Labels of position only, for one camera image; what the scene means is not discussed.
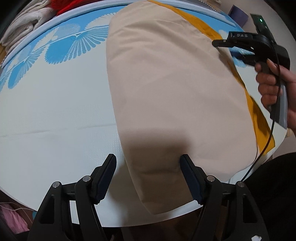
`black cable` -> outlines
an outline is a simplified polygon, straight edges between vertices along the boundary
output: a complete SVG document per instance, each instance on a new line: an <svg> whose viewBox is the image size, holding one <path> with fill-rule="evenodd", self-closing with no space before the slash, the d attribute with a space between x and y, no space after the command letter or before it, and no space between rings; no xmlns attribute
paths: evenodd
<svg viewBox="0 0 296 241"><path fill-rule="evenodd" d="M272 125L271 125L271 129L270 129L270 135L269 135L269 138L268 138L268 141L267 141L265 147L261 151L260 155L254 160L252 166L247 171L247 173L244 175L244 177L241 179L241 181L244 181L245 180L245 178L247 177L247 175L250 173L250 171L253 169L253 167L256 165L256 163L259 161L259 159L262 157L263 153L267 149L267 147L268 147L268 145L270 143L270 140L272 138L272 132L274 130L274 123L275 123L275 119L276 119L276 116L277 116L277 112L279 110L278 105L279 105L279 94L280 94L280 91L281 91L281 81L280 81L281 69L279 67L279 58L277 56L277 53L276 53L276 50L275 50L274 46L273 46L273 49L274 49L274 53L275 53L275 56L276 56L277 69L278 69L278 75L275 75L275 77L276 77L277 85L279 86L278 93L276 95L276 110L275 110L275 115L274 115L274 118L272 120Z"/></svg>

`dark fabric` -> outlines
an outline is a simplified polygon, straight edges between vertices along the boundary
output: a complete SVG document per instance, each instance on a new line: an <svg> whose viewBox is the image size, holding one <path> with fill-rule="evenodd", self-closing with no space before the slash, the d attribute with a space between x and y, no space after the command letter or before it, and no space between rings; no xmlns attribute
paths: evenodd
<svg viewBox="0 0 296 241"><path fill-rule="evenodd" d="M27 241L29 235L29 231L16 234L17 241Z"/></svg>
<svg viewBox="0 0 296 241"><path fill-rule="evenodd" d="M0 7L0 38L11 24L16 15L30 2L30 0L2 1Z"/></svg>
<svg viewBox="0 0 296 241"><path fill-rule="evenodd" d="M295 8L296 1L283 1L283 0L264 0L269 6L277 12L281 17L283 22L286 24L287 28L290 30L294 39L296 40L296 18L295 18Z"/></svg>
<svg viewBox="0 0 296 241"><path fill-rule="evenodd" d="M11 229L8 227L6 224L6 221L0 213L0 240L5 240L5 241L17 241L15 235L11 231Z"/></svg>
<svg viewBox="0 0 296 241"><path fill-rule="evenodd" d="M159 223L122 228L122 234L124 239L134 241L188 241L196 228L200 211L201 208Z"/></svg>
<svg viewBox="0 0 296 241"><path fill-rule="evenodd" d="M296 153L261 165L245 184L262 214L270 241L295 240Z"/></svg>

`pink cloth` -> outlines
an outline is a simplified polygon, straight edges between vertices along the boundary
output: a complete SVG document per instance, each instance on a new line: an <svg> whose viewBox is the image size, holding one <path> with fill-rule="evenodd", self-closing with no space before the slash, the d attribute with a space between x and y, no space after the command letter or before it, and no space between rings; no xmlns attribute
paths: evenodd
<svg viewBox="0 0 296 241"><path fill-rule="evenodd" d="M9 204L1 204L2 207L6 207L9 209L13 209ZM14 234L19 234L22 232L29 231L27 223L23 220L23 218L16 212L12 210L8 210L6 208L2 208L2 213L4 219L8 227L12 230Z"/></svg>

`folded cloth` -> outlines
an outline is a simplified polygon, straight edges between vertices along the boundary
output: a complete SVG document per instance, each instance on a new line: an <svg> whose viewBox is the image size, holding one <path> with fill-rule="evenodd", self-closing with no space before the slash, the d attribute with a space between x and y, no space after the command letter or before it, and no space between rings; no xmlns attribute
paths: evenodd
<svg viewBox="0 0 296 241"><path fill-rule="evenodd" d="M34 12L37 11L41 8L46 7L51 3L51 0L32 0L29 2L23 9L22 11L19 12L19 14L16 16L16 18L12 21L12 23L19 18L20 16L24 15L25 13L28 12Z"/></svg>
<svg viewBox="0 0 296 241"><path fill-rule="evenodd" d="M65 13L67 11L70 11L74 8L89 4L89 3L93 3L93 2L98 2L101 0L73 0L71 1L67 6L65 6L64 8L62 8L61 10L59 10L57 12L57 15L60 15L62 13Z"/></svg>
<svg viewBox="0 0 296 241"><path fill-rule="evenodd" d="M29 231L27 223L9 204L3 203L0 208L2 209L7 226L14 234Z"/></svg>
<svg viewBox="0 0 296 241"><path fill-rule="evenodd" d="M113 16L107 72L120 143L152 214L192 200L179 158L227 181L252 164L270 129L222 37L197 17L154 1ZM274 139L267 150L274 147Z"/></svg>
<svg viewBox="0 0 296 241"><path fill-rule="evenodd" d="M30 2L31 0L13 0L6 1L4 12L1 14L0 21L0 39L5 33L8 26L15 19L15 17L23 10L23 8Z"/></svg>
<svg viewBox="0 0 296 241"><path fill-rule="evenodd" d="M55 14L56 11L51 7L44 7L33 12L22 12L7 28L5 34L0 40L0 43L6 47L6 52L10 53L21 42L21 40L24 39L24 37L53 18Z"/></svg>

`black device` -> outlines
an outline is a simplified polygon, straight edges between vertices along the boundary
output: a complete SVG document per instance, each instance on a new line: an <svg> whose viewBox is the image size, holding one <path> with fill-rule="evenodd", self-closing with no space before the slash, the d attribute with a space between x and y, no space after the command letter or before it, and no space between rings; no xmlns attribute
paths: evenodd
<svg viewBox="0 0 296 241"><path fill-rule="evenodd" d="M253 52L254 54L231 52L231 55L248 65L255 66L259 62L264 73L271 73L266 64L268 58L274 63L279 63L285 68L290 69L290 58L287 50L276 44L262 16L253 14L251 16L258 34L236 31L229 32L227 39L213 40L212 45L214 47L238 47ZM277 103L271 106L270 118L286 129L288 109L286 83L280 81L277 84L283 90L283 94L278 98Z"/></svg>
<svg viewBox="0 0 296 241"><path fill-rule="evenodd" d="M243 182L234 185L207 176L187 154L180 157L180 167L193 199L203 205L192 241L250 241L256 236L269 241L262 216ZM115 168L116 157L109 154L90 176L76 183L54 182L38 209L31 230L21 236L9 234L5 241L109 241L110 236L105 234L94 205L104 199ZM78 229L73 228L70 200L76 201ZM227 215L217 239L221 207Z"/></svg>
<svg viewBox="0 0 296 241"><path fill-rule="evenodd" d="M187 154L181 156L180 167L193 199L203 205L191 241L269 241L261 213L244 182L228 184L207 176ZM221 208L226 215L217 233Z"/></svg>

